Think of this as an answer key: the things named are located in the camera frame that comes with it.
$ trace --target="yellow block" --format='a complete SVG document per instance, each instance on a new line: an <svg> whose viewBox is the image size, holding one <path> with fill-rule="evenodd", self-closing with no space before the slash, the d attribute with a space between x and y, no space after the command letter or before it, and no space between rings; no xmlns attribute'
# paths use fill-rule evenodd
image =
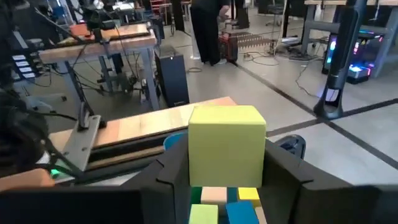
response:
<svg viewBox="0 0 398 224"><path fill-rule="evenodd" d="M253 106L197 106L188 124L193 187L260 187L266 121Z"/></svg>
<svg viewBox="0 0 398 224"><path fill-rule="evenodd" d="M251 201L254 208L261 206L259 194L254 187L238 187L238 199Z"/></svg>

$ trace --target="computer case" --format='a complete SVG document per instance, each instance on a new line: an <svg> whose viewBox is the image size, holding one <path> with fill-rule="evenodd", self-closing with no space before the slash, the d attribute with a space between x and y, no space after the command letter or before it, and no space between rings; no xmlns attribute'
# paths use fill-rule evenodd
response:
<svg viewBox="0 0 398 224"><path fill-rule="evenodd" d="M155 56L160 87L168 107L189 104L184 56L173 47L160 47Z"/></svg>

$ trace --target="gray floor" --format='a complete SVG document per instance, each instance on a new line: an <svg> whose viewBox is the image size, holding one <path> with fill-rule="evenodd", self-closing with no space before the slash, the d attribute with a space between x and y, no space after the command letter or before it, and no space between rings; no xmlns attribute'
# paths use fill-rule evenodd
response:
<svg viewBox="0 0 398 224"><path fill-rule="evenodd" d="M272 27L265 26L271 17L257 15L256 10L250 10L249 20L251 27L246 31L253 34L262 34L271 37ZM288 35L301 35L301 20L290 20ZM279 27L275 28L274 37L279 35ZM305 110L299 108L287 98L278 94L273 89L263 84L265 81L296 99L308 108L312 108L318 101L317 95L321 93L325 85L326 76L320 73L322 63L292 62L282 57L257 58L256 62L246 62L243 55L239 55L238 64L241 68L226 64L211 67L202 65L198 61L190 59L192 54L191 39L183 32L176 32L171 36L168 27L165 28L166 39L163 44L173 45L179 52L184 54L186 68L199 67L200 73L188 73L188 89L191 102L209 100L221 96L230 96L241 105L254 105L267 121L267 130L283 130L295 124L305 121L313 121L315 117ZM328 35L318 32L312 36L319 37ZM244 49L241 52L263 52L265 47ZM99 63L95 58L90 59L90 65L99 71ZM302 69L307 66L298 81L311 95L300 89L295 80ZM75 66L76 70L89 80L95 82L99 77L86 63L82 62ZM398 98L398 74L394 65L384 68L384 74L379 78L370 80L359 85L347 84L343 97L344 110L353 110L369 106L382 101ZM39 80L40 83L48 83L48 77ZM61 77L52 77L50 88L37 88L32 90L34 94L46 94L64 92L67 89ZM134 114L150 111L147 103L140 104L139 95L132 96L101 96L93 90L86 90L86 97L96 113L103 115L106 119L117 119ZM64 103L53 103L60 113L73 114L71 101ZM73 123L63 119L52 118L50 129L60 131L71 128ZM300 134L307 141L307 153L305 160L337 177L352 184L396 184L398 183L398 151L396 150L398 136L398 105L391 105L366 113L349 116L334 121L339 127L350 132L369 147L376 148L380 154L391 159L390 164L378 158L379 153L370 153L367 147L362 148L358 141L340 134L326 124L317 124L288 133L271 137L278 139L287 134ZM100 184L120 184L133 174L118 179L108 180Z"/></svg>

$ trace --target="wooden board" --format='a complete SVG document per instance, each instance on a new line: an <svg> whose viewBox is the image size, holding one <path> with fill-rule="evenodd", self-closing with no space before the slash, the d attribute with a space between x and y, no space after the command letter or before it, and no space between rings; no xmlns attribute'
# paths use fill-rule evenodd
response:
<svg viewBox="0 0 398 224"><path fill-rule="evenodd" d="M109 121L106 128L99 130L94 147L186 128L193 108L198 105L227 106L236 105L236 103L230 97L224 97ZM50 134L53 145L59 151L64 148L71 132L71 130L66 130Z"/></svg>
<svg viewBox="0 0 398 224"><path fill-rule="evenodd" d="M87 170L99 169L113 164L119 164L122 162L130 161L133 159L141 159L148 156L158 155L164 152L163 146L157 146L150 149L141 150L138 152L130 152L124 155L115 156L100 161L91 162L87 165Z"/></svg>
<svg viewBox="0 0 398 224"><path fill-rule="evenodd" d="M0 178L0 191L28 187L53 187L54 185L54 180L43 169L34 169Z"/></svg>
<svg viewBox="0 0 398 224"><path fill-rule="evenodd" d="M322 1L317 1L317 0L307 0L304 2L304 4L306 5L310 5L310 4L321 4ZM342 6L346 4L345 0L329 0L329 1L324 1L323 2L324 5L330 5L330 6ZM380 0L379 4L381 6L398 6L398 0ZM375 0L368 0L368 6L377 6L377 3Z"/></svg>
<svg viewBox="0 0 398 224"><path fill-rule="evenodd" d="M119 28L119 32L121 35L129 35L129 34L136 34L143 32L144 29L146 30L145 24L135 24L129 25ZM113 37L118 36L116 30L107 30L104 31L104 36ZM124 40L112 40L108 44L108 51L111 54L124 52L124 50L128 51L129 49L135 49L139 47L151 46L156 44L156 37L153 30L150 30L150 35L143 36L143 37L135 37L130 39ZM72 47L63 47L58 49L49 49L42 51L39 55L42 59L43 63L55 63L55 62L62 62L66 60L75 60L81 50L84 48L83 45L79 46L72 46ZM88 44L83 52L81 53L80 57L92 57L98 55L105 55L104 46L95 43L95 44Z"/></svg>

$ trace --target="desk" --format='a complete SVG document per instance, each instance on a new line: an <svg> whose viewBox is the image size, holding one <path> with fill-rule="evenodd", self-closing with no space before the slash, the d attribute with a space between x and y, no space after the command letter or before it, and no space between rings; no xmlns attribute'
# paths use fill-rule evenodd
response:
<svg viewBox="0 0 398 224"><path fill-rule="evenodd" d="M134 24L128 26L122 26L118 28L120 35L137 34L140 32L147 32L146 24ZM124 40L112 40L107 45L107 50L109 54L124 54L138 51L141 53L142 61L144 62L145 78L149 87L150 103L153 110L159 110L159 102L156 96L155 84L154 84L154 71L152 69L153 61L153 48L157 43L154 31L151 29L150 35L143 37L135 37ZM106 30L103 31L103 37L118 37L119 34L116 30ZM77 87L76 80L74 76L70 75L73 72L69 61L75 61L82 51L84 46L73 46L73 47L63 47L57 49L44 50L40 53L40 58L43 63L58 63L60 73L66 73L64 75L65 83L67 87L71 90L73 95L73 100L75 102L76 114L80 107L80 102L82 101L80 89ZM106 55L106 51L103 45L99 43L88 44L82 51L79 58L87 58L92 56L103 56Z"/></svg>
<svg viewBox="0 0 398 224"><path fill-rule="evenodd" d="M333 22L314 21L315 6L321 3L322 1L317 0L305 1L305 4L308 5L308 9L302 36L301 52L303 54L307 52L311 29L323 30L336 34L338 33L340 24L337 21L336 14L333 18ZM328 0L323 1L323 4L329 6L342 6L346 4L346 1ZM361 26L361 30L369 30L371 32L374 32L375 34L380 34L384 36L379 52L377 53L376 61L374 62L374 68L371 70L372 78L376 78L380 75L380 71L384 63L392 63L398 61L398 54L389 54L389 49L391 48L391 45L395 42L398 29L398 0L380 0L379 4L381 6L392 6L392 11L386 27ZM368 0L367 5L374 6L376 5L376 1Z"/></svg>
<svg viewBox="0 0 398 224"><path fill-rule="evenodd" d="M96 148L117 144L135 139L147 138L162 133L167 133L186 128L191 117L192 110L198 105L236 105L230 97L217 98L214 100L192 103L165 110L153 111L146 114L131 116L128 118L109 121L108 126L98 131L93 151ZM53 145L62 151L69 139L71 130L60 131L50 134L49 138ZM103 161L96 161L88 164L88 169L96 169L126 160L139 159L163 152L163 146L153 147L130 154L117 156Z"/></svg>

